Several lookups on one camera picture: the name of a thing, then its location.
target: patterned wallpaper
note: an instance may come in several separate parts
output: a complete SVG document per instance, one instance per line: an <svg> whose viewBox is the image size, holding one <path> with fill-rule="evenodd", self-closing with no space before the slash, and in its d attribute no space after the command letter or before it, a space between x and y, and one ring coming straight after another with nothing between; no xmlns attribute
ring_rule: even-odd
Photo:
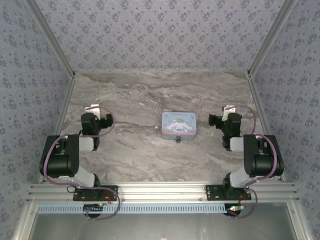
<svg viewBox="0 0 320 240"><path fill-rule="evenodd" d="M74 71L245 70L283 0L37 0Z"/></svg>
<svg viewBox="0 0 320 240"><path fill-rule="evenodd" d="M298 0L255 76L286 175L320 239L320 1Z"/></svg>
<svg viewBox="0 0 320 240"><path fill-rule="evenodd" d="M23 0L0 1L0 239L14 233L69 77Z"/></svg>

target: floral wallpaper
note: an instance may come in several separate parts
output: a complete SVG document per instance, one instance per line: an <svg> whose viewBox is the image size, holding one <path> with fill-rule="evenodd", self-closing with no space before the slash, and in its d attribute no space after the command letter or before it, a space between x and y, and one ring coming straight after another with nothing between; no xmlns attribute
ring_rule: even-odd
<svg viewBox="0 0 320 240"><path fill-rule="evenodd" d="M23 0L0 1L0 239L11 239L69 83Z"/></svg>
<svg viewBox="0 0 320 240"><path fill-rule="evenodd" d="M283 0L37 0L74 71L246 70Z"/></svg>
<svg viewBox="0 0 320 240"><path fill-rule="evenodd" d="M298 0L254 77L286 175L320 239L320 1Z"/></svg>

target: marble tabletop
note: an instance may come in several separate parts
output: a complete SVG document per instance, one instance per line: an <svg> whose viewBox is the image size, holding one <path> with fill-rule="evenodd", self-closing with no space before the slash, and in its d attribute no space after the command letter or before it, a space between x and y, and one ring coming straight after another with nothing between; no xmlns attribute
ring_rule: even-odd
<svg viewBox="0 0 320 240"><path fill-rule="evenodd" d="M243 165L243 154L222 147L222 132L208 125L209 113L247 105L256 110L245 74L234 72L124 72L76 74L62 133L78 133L85 107L100 104L115 116L115 127L97 151L80 153L80 165L102 182L210 181ZM163 112L194 112L193 141L162 139ZM241 134L251 133L245 108ZM256 132L262 133L259 119Z"/></svg>

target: purple cable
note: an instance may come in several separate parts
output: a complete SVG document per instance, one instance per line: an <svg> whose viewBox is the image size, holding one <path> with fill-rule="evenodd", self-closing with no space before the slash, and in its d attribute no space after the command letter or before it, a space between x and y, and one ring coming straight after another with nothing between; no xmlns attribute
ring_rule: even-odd
<svg viewBox="0 0 320 240"><path fill-rule="evenodd" d="M255 203L254 203L254 206L253 206L253 208L251 209L251 211L250 212L248 212L246 215L243 215L243 216L238 216L237 214L235 214L234 212L232 212L232 211L227 211L228 213L230 213L230 214L232 214L232 215L234 215L234 217L233 218L235 218L235 219L245 219L245 218L247 218L247 217L249 217L249 216L251 216L253 213L254 213L254 211L256 210L256 208L257 208L257 204L258 204L258 196L257 196L257 193L256 193L256 191L255 190L253 190L253 189L251 189L251 188L248 188L248 189L246 189L246 190L249 190L249 191L251 191L251 192L253 192L254 193L254 196L255 196Z"/></svg>
<svg viewBox="0 0 320 240"><path fill-rule="evenodd" d="M255 135L264 138L264 139L268 142L268 144L270 145L270 147L271 147L271 149L272 149L272 153L273 153L273 166L272 166L271 172L270 172L268 175L262 176L262 177L257 177L257 178L255 178L255 179L253 179L252 181L248 182L248 183L244 186L245 188L248 187L248 186L250 186L251 184L256 183L256 182L259 181L259 180L263 180L263 179L268 179L268 178L270 178L270 177L275 173L276 168L277 168L277 161L278 161L278 159L277 159L277 152L276 152L275 146L274 146L273 143L270 141L270 139L269 139L268 137L266 137L265 135L258 134L258 133L255 134Z"/></svg>
<svg viewBox="0 0 320 240"><path fill-rule="evenodd" d="M95 108L104 109L104 110L110 112L108 109L106 109L105 107L101 107L101 106L93 106L93 107L89 107L89 108L87 108L87 109L95 109ZM109 130L109 131L107 131L106 133L101 134L101 135L93 135L93 136L85 135L84 137L98 138L98 137L102 137L102 136L105 136L105 135L107 135L108 133L110 133L110 131L114 128L115 122L116 122L114 115L112 114L112 112L110 112L110 113L111 113L111 115L112 115L112 117L113 117L113 124L112 124L112 126L110 127L110 130ZM114 216L117 214L117 212L119 212L119 210L120 210L120 204L121 204L121 202L120 202L120 197L119 197L119 195L118 195L118 193L117 193L116 191L114 191L114 190L112 190L112 189L110 189L110 188L108 188L108 187L103 187L103 186L91 186L91 187L90 187L90 186L78 185L78 184L75 184L75 183L56 182L56 181L51 180L51 179L48 177L47 168L48 168L48 162L49 162L50 155L51 155L52 151L54 150L54 147L56 146L56 144L57 144L62 138L66 137L66 136L68 136L68 135L69 135L69 134L63 134L63 135L59 136L59 137L53 142L53 144L51 145L51 147L50 147L50 149L49 149L49 151L48 151L48 153L47 153L47 155L46 155L46 157L45 157L44 165L43 165L43 175L44 175L45 179L46 179L49 183L54 184L54 185L59 185L59 186L72 186L72 187L81 188L81 189L106 190L106 191L109 191L109 192L113 193L114 195L116 195L116 197L117 197L117 199L118 199L118 206L117 206L117 208L116 208L116 210L115 210L114 213L112 213L111 215L108 215L108 216L106 216L106 217L92 218L92 217L89 217L89 215L88 215L89 211L87 211L86 216L87 216L89 219L92 219L92 220L106 220L106 219L110 219L110 218L114 217Z"/></svg>
<svg viewBox="0 0 320 240"><path fill-rule="evenodd" d="M256 130L256 123L257 123L257 118L256 118L256 114L255 112L252 110L251 107L248 107L246 105L234 105L234 106L230 106L228 108L225 108L224 110L229 110L229 109L234 109L234 108L246 108L246 109L249 109L252 114L253 114L253 129L252 129L252 132L251 134L254 134L255 133L255 130Z"/></svg>

